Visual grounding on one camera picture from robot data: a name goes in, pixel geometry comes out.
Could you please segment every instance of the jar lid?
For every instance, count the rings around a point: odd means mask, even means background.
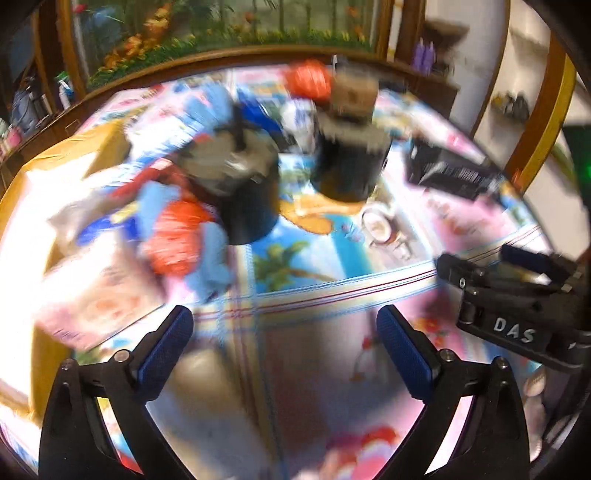
[[[178,163],[209,192],[230,195],[245,180],[266,177],[279,158],[275,142],[267,135],[244,128],[242,140],[237,145],[232,131],[220,130],[211,140],[185,149]]]

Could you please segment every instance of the bottle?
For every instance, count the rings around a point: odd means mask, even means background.
[[[425,49],[425,53],[423,55],[423,63],[421,64],[421,73],[424,75],[429,75],[431,73],[431,68],[433,68],[433,64],[435,63],[435,46],[433,42],[429,45],[427,49]]]
[[[56,77],[56,80],[59,86],[59,97],[61,105],[63,106],[64,110],[67,110],[70,108],[71,101],[74,98],[74,91],[68,83],[68,74],[66,72],[61,72]]]
[[[414,55],[413,55],[413,62],[411,66],[415,70],[421,70],[421,65],[423,64],[423,56],[425,55],[425,44],[423,43],[423,39],[417,43],[417,46],[414,47]]]

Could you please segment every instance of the palm tree print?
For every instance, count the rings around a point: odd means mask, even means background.
[[[262,283],[267,291],[278,291],[292,285],[293,277],[312,278],[321,282],[335,281],[328,275],[291,266],[293,258],[308,245],[306,241],[294,242],[287,248],[283,248],[280,244],[271,244],[267,247],[266,258],[255,255],[254,268],[257,283]]]

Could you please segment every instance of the blue gripper pad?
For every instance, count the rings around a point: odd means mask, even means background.
[[[380,340],[411,396],[427,403],[441,368],[435,347],[393,305],[379,310],[376,325]]]
[[[193,314],[188,308],[177,305],[158,330],[144,336],[133,351],[134,358],[141,362],[137,368],[139,400],[158,398],[192,334]]]

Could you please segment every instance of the screw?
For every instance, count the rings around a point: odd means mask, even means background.
[[[115,352],[113,358],[116,362],[125,362],[129,358],[129,350],[119,350],[118,352]]]
[[[445,362],[451,362],[456,359],[456,354],[453,353],[449,348],[444,348],[439,351],[439,356]]]
[[[498,356],[495,359],[496,365],[501,369],[504,370],[505,368],[509,367],[509,362],[507,362],[507,360],[501,356]]]

